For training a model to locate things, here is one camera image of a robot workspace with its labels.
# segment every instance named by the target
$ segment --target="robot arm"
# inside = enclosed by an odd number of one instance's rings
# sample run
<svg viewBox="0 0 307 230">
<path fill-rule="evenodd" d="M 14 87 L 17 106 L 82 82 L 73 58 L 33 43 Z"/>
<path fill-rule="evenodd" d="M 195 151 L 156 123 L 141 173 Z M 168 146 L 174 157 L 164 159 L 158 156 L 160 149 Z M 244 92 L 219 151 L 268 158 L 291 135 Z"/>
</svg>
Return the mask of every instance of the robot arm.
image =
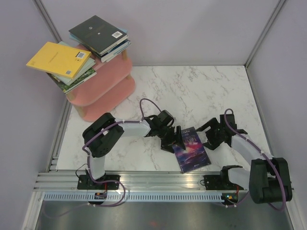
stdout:
<svg viewBox="0 0 307 230">
<path fill-rule="evenodd" d="M 110 113 L 102 115 L 91 126 L 83 132 L 85 143 L 89 143 L 90 165 L 92 177 L 95 180 L 103 180 L 105 175 L 105 155 L 114 147 L 121 137 L 138 136 L 154 137 L 161 139 L 161 149 L 174 153 L 172 146 L 174 144 L 185 149 L 181 127 L 173 127 L 174 118 L 171 114 L 163 110 L 159 115 L 144 117 L 141 121 L 124 121 L 115 119 Z M 225 184 L 237 184 L 248 189 L 253 201 L 259 203 L 270 203 L 282 201 L 282 192 L 276 174 L 268 164 L 267 159 L 248 142 L 247 132 L 243 129 L 237 129 L 234 114 L 220 115 L 220 123 L 216 118 L 211 119 L 205 125 L 196 129 L 196 131 L 205 131 L 208 141 L 203 145 L 211 150 L 216 149 L 223 142 L 238 151 L 245 160 L 251 165 L 250 171 L 242 166 L 231 165 L 224 166 L 221 170 L 221 179 Z M 288 164 L 284 158 L 273 158 L 268 156 L 283 183 L 286 201 L 292 199 L 292 188 Z"/>
<path fill-rule="evenodd" d="M 237 129 L 234 114 L 227 114 L 226 119 L 230 127 L 241 134 L 242 137 L 226 125 L 224 115 L 220 115 L 220 123 L 216 118 L 213 118 L 196 129 L 196 131 L 201 132 L 210 128 L 205 131 L 208 139 L 203 144 L 205 147 L 214 150 L 225 142 L 240 153 L 250 164 L 250 171 L 238 165 L 224 166 L 220 173 L 222 181 L 225 184 L 233 183 L 249 190 L 250 196 L 256 204 L 282 201 L 281 188 L 267 160 L 247 141 L 247 139 L 250 140 L 247 132 L 243 129 Z M 283 182 L 286 201 L 290 201 L 292 199 L 292 188 L 287 161 L 284 158 L 274 158 L 268 153 L 266 153 L 266 156 L 277 169 Z"/>
<path fill-rule="evenodd" d="M 181 127 L 173 127 L 174 118 L 163 110 L 159 115 L 145 117 L 142 121 L 124 121 L 115 119 L 110 113 L 103 114 L 84 132 L 84 142 L 87 143 L 98 135 L 102 129 L 112 126 L 106 132 L 100 134 L 88 145 L 91 152 L 91 173 L 95 180 L 105 175 L 105 155 L 107 155 L 121 137 L 154 137 L 161 139 L 161 149 L 174 153 L 172 146 L 179 145 L 185 149 Z"/>
</svg>

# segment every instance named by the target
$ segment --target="metal frame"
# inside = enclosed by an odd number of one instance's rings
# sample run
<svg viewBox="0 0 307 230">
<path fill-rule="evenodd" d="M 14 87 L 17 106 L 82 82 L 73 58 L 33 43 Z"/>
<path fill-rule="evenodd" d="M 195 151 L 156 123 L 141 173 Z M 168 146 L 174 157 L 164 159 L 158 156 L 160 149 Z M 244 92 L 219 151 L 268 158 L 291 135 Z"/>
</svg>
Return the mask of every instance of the metal frame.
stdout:
<svg viewBox="0 0 307 230">
<path fill-rule="evenodd" d="M 61 41 L 60 34 L 58 33 L 56 27 L 54 26 L 44 4 L 41 0 L 33 0 L 34 4 L 38 8 L 40 14 L 42 15 L 47 27 L 54 36 L 56 41 Z M 251 64 L 257 50 L 259 49 L 261 43 L 263 42 L 265 36 L 270 30 L 272 24 L 276 20 L 276 17 L 282 10 L 283 6 L 287 0 L 279 0 L 276 7 L 274 8 L 268 22 L 266 23 L 261 35 L 259 36 L 256 44 L 254 45 L 247 61 L 245 63 L 245 68 L 248 74 L 248 79 L 252 88 L 252 92 L 256 101 L 257 109 L 260 114 L 260 119 L 264 127 L 267 142 L 269 144 L 270 150 L 272 150 L 269 137 L 267 133 L 267 126 L 263 119 L 263 113 L 259 106 L 257 95 L 255 95 L 254 87 L 249 75 L 248 67 Z M 74 171 L 58 171 L 56 170 L 56 163 L 58 159 L 59 150 L 64 138 L 65 129 L 71 112 L 71 104 L 65 100 L 61 119 L 58 124 L 58 129 L 55 134 L 55 138 L 52 143 L 52 148 L 49 154 L 49 161 L 46 166 L 46 172 L 39 173 L 37 181 L 34 187 L 34 191 L 31 197 L 30 205 L 28 207 L 27 214 L 25 216 L 23 230 L 34 230 L 36 222 L 38 220 L 38 215 L 41 209 L 42 201 L 45 197 L 45 192 L 55 191 L 59 193 L 74 192 L 81 193 L 78 191 L 76 186 L 78 179 L 74 174 Z M 204 186 L 200 185 L 200 180 L 202 176 L 208 174 L 219 174 L 219 172 L 191 172 L 187 174 L 181 174 L 179 172 L 115 172 L 108 171 L 108 174 L 119 174 L 121 176 L 121 182 L 129 190 L 129 193 L 164 193 L 164 194 L 216 194 L 216 192 L 222 191 L 206 191 Z M 297 209 L 297 198 L 294 195 L 294 202 L 287 204 L 291 221 L 295 229 L 306 229 L 303 226 L 302 219 L 299 215 Z"/>
<path fill-rule="evenodd" d="M 248 59 L 246 60 L 246 63 L 245 63 L 245 68 L 248 68 L 249 65 L 251 64 L 255 54 L 257 53 L 260 45 L 262 44 L 265 36 L 268 34 L 271 26 L 273 25 L 274 21 L 276 20 L 278 14 L 280 13 L 280 11 L 282 10 L 283 6 L 285 5 L 285 3 L 287 2 L 288 0 L 279 0 L 276 7 L 274 8 L 268 22 L 266 23 L 265 27 L 263 28 L 256 44 L 254 45 Z"/>
<path fill-rule="evenodd" d="M 83 201 L 83 202 L 97 202 L 101 198 L 97 198 L 97 192 L 45 192 L 45 201 Z M 108 191 L 105 202 L 118 202 L 123 197 L 115 191 Z M 124 197 L 125 202 L 224 202 L 222 193 L 131 193 L 128 191 Z"/>
</svg>

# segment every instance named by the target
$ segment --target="gray wall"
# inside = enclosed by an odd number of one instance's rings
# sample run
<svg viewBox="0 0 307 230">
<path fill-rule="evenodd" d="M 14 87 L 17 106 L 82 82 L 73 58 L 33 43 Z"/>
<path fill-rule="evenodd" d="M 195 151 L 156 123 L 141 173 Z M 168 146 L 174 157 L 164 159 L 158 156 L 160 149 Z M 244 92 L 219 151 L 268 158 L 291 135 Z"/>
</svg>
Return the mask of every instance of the gray wall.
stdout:
<svg viewBox="0 0 307 230">
<path fill-rule="evenodd" d="M 64 102 L 46 74 L 25 64 L 52 36 L 31 0 L 0 6 L 0 229 L 21 229 Z"/>
<path fill-rule="evenodd" d="M 128 29 L 134 65 L 243 65 L 278 0 L 41 0 L 64 42 L 98 15 Z"/>
<path fill-rule="evenodd" d="M 307 1 L 290 0 L 249 68 L 276 156 L 288 160 L 307 216 Z"/>
</svg>

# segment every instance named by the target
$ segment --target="marble surface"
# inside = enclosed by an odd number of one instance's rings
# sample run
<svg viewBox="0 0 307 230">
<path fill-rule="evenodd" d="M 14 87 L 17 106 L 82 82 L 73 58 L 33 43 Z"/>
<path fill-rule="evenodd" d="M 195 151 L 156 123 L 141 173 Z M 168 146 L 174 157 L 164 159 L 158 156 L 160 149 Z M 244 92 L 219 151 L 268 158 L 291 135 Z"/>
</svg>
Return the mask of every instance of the marble surface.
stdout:
<svg viewBox="0 0 307 230">
<path fill-rule="evenodd" d="M 139 119 L 139 100 L 152 99 L 166 109 L 182 129 L 202 126 L 211 118 L 232 108 L 238 128 L 245 129 L 264 151 L 268 144 L 260 122 L 255 100 L 243 66 L 169 66 L 133 67 L 135 92 L 117 106 L 112 115 L 122 119 Z M 144 101 L 145 115 L 158 114 L 150 102 Z M 86 162 L 82 132 L 90 125 L 72 108 L 59 154 L 57 169 L 75 170 Z M 224 165 L 249 167 L 243 157 L 228 145 L 215 151 L 206 149 L 212 165 L 199 171 L 219 171 Z M 106 156 L 106 170 L 116 171 L 180 171 L 174 154 L 160 150 L 159 138 L 121 138 Z"/>
</svg>

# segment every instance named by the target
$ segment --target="book cover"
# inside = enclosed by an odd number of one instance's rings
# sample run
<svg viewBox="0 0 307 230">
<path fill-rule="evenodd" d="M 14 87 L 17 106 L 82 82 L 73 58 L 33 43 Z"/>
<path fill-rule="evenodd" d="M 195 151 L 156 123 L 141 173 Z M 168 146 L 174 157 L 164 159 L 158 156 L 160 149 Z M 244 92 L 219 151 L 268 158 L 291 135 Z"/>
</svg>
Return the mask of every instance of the book cover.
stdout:
<svg viewBox="0 0 307 230">
<path fill-rule="evenodd" d="M 59 42 L 59 44 L 64 45 L 64 46 L 69 46 L 65 42 Z M 71 85 L 80 76 L 82 76 L 87 70 L 89 70 L 89 68 L 91 68 L 93 65 L 95 65 L 94 59 L 88 58 L 88 60 L 86 61 L 85 65 L 82 66 L 81 70 L 77 73 L 77 75 L 73 79 L 68 79 L 68 78 L 65 78 L 65 77 L 61 77 L 58 74 L 53 74 L 53 76 L 56 77 L 57 79 L 59 79 L 61 82 L 65 83 L 66 85 Z"/>
<path fill-rule="evenodd" d="M 47 42 L 26 65 L 73 79 L 90 55 L 89 51 Z"/>
<path fill-rule="evenodd" d="M 81 77 L 79 77 L 73 84 L 66 85 L 63 82 L 61 82 L 59 79 L 54 77 L 51 73 L 47 73 L 48 76 L 57 84 L 57 86 L 64 92 L 69 93 L 71 90 L 77 88 L 85 81 L 89 80 L 92 76 L 96 75 L 96 71 L 93 68 L 90 68 L 88 71 L 86 71 Z"/>
<path fill-rule="evenodd" d="M 72 35 L 72 34 L 70 34 L 69 37 L 70 37 L 71 40 L 74 40 L 74 41 L 78 42 L 80 45 L 84 46 L 87 50 L 91 51 L 92 54 L 93 54 L 94 56 L 96 56 L 97 58 L 101 59 L 101 55 L 98 54 L 95 50 L 93 50 L 92 47 L 90 47 L 90 46 L 88 46 L 87 44 L 83 43 L 82 41 L 80 41 L 77 37 L 75 37 L 75 36 Z"/>
<path fill-rule="evenodd" d="M 204 146 L 194 127 L 181 131 L 186 150 L 174 145 L 176 158 L 183 173 L 211 164 Z"/>
<path fill-rule="evenodd" d="M 100 55 L 128 38 L 125 32 L 96 15 L 69 32 Z"/>
</svg>

